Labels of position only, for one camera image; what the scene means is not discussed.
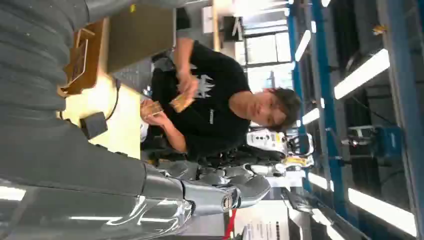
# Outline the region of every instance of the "ceiling light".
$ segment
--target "ceiling light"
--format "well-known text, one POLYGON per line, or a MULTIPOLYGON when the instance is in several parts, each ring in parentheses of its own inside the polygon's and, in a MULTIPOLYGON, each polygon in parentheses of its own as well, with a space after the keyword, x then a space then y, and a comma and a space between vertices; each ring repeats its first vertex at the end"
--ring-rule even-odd
POLYGON ((14 187, 0 186, 0 199, 8 201, 21 201, 27 191, 14 187))
POLYGON ((310 124, 319 118, 320 118, 320 110, 318 108, 314 108, 312 111, 306 113, 305 116, 302 117, 303 125, 310 124))
POLYGON ((310 29, 312 30, 312 33, 317 32, 317 23, 315 21, 310 22, 310 29))
POLYGON ((286 16, 286 17, 290 16, 290 9, 289 8, 286 8, 284 10, 284 16, 286 16))
POLYGON ((380 50, 334 88, 334 96, 341 99, 390 67, 389 52, 380 50))
POLYGON ((396 226, 413 237, 417 237, 415 217, 412 213, 352 188, 349 188, 348 196, 352 204, 396 226))
POLYGON ((331 0, 321 0, 321 3, 324 6, 324 8, 328 7, 330 2, 331 2, 331 0))
POLYGON ((302 40, 300 40, 299 46, 297 47, 294 59, 299 62, 304 54, 309 42, 311 41, 311 31, 306 30, 303 34, 302 40))
POLYGON ((317 185, 318 187, 327 190, 327 180, 321 176, 315 175, 313 173, 308 173, 307 178, 309 179, 309 182, 317 185))
POLYGON ((332 240, 345 240, 332 226, 327 226, 327 234, 332 240))
POLYGON ((318 208, 314 208, 312 209, 312 213, 313 213, 313 219, 319 223, 319 224, 323 224, 325 226, 331 226, 332 223, 330 222, 330 220, 324 215, 324 213, 319 210, 318 208))

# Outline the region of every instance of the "blue beam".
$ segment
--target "blue beam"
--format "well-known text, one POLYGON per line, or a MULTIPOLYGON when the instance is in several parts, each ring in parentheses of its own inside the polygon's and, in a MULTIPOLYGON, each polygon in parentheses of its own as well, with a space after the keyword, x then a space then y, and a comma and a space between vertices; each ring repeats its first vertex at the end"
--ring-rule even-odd
MULTIPOLYGON (((332 129, 337 132, 333 86, 330 80, 329 60, 327 56, 326 34, 324 29, 324 18, 322 13, 322 5, 320 0, 311 0, 312 17, 316 22, 315 44, 316 52, 312 56, 316 57, 318 62, 319 80, 321 87, 321 95, 325 101, 324 125, 325 129, 332 129)), ((349 220, 345 207, 345 190, 343 186, 342 167, 340 161, 337 160, 339 155, 335 139, 329 131, 326 132, 328 164, 330 168, 331 179, 334 182, 333 206, 334 210, 344 219, 349 220)))
MULTIPOLYGON (((295 61, 295 53, 297 48, 297 42, 296 42, 296 19, 293 14, 290 14, 287 18, 287 25, 288 25, 288 38, 290 41, 290 54, 291 54, 291 61, 295 63, 294 69, 292 71, 292 77, 293 77, 293 87, 296 94, 300 97, 300 100, 302 101, 302 107, 300 108, 300 122, 301 125, 299 127, 299 134, 305 134, 306 129, 302 122, 302 117, 305 115, 305 102, 303 99, 303 87, 302 87, 302 78, 300 73, 300 66, 295 61)), ((303 188, 307 190, 308 192, 311 192, 311 184, 308 180, 308 178, 305 178, 303 180, 303 188)))

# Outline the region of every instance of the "fluorescent light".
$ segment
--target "fluorescent light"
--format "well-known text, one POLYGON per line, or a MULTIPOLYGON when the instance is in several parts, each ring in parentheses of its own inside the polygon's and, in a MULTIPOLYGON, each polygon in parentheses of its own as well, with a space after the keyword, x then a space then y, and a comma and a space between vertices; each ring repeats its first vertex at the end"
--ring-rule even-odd
POLYGON ((330 2, 331 0, 321 0, 322 6, 324 6, 324 8, 328 7, 330 2))
POLYGON ((332 240, 345 240, 332 226, 327 226, 327 234, 332 240))
POLYGON ((320 118, 320 110, 318 108, 314 108, 312 111, 306 113, 305 116, 302 117, 303 125, 310 124, 319 118, 320 118))
POLYGON ((286 16, 286 17, 290 16, 290 9, 289 8, 286 8, 284 10, 284 16, 286 16))
POLYGON ((27 191, 14 187, 0 186, 0 199, 8 201, 21 201, 27 191))
POLYGON ((318 208, 312 209, 312 213, 313 213, 313 216, 315 216, 315 217, 313 217, 313 219, 317 223, 321 223, 321 224, 323 224, 325 226, 331 226, 332 225, 332 223, 330 222, 330 220, 318 208))
POLYGON ((118 221, 122 219, 120 216, 71 216, 71 220, 87 220, 87 221, 118 221))
POLYGON ((327 190, 327 180, 321 176, 315 175, 313 173, 308 173, 307 175, 309 182, 317 185, 318 187, 327 190))
POLYGON ((412 213, 363 194, 352 188, 348 190, 349 200, 361 209, 383 219, 400 230, 417 237, 415 217, 412 213))
POLYGON ((306 48, 308 47, 309 41, 311 41, 311 31, 306 30, 303 34, 302 40, 300 40, 299 46, 297 47, 294 59, 296 62, 299 62, 304 54, 306 48))
POLYGON ((389 52, 386 49, 382 49, 357 70, 355 70, 352 74, 346 77, 342 82, 337 84, 337 86, 335 86, 335 98, 343 98, 389 67, 389 52))
POLYGON ((317 23, 315 21, 311 21, 310 22, 310 28, 312 30, 312 33, 316 33, 317 32, 317 23))
POLYGON ((272 8, 272 9, 265 9, 265 10, 254 10, 254 11, 237 11, 234 14, 234 17, 251 17, 256 15, 278 13, 278 12, 284 12, 284 15, 286 15, 288 11, 290 10, 287 7, 272 8))

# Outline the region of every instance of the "man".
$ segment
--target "man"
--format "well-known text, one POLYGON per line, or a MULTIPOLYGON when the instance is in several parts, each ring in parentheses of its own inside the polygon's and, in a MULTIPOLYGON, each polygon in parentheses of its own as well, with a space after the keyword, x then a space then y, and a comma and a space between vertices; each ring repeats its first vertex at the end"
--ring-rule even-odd
MULTIPOLYGON (((152 99, 160 102, 163 112, 141 116, 150 125, 142 150, 150 147, 154 137, 166 136, 174 150, 196 161, 237 147, 251 121, 281 131, 298 119, 300 100, 294 91, 278 88, 251 93, 240 64, 197 41, 178 37, 174 63, 175 70, 155 70, 153 74, 152 99), (195 101, 176 113, 170 102, 181 93, 195 101)), ((145 100, 141 108, 151 102, 145 100)))

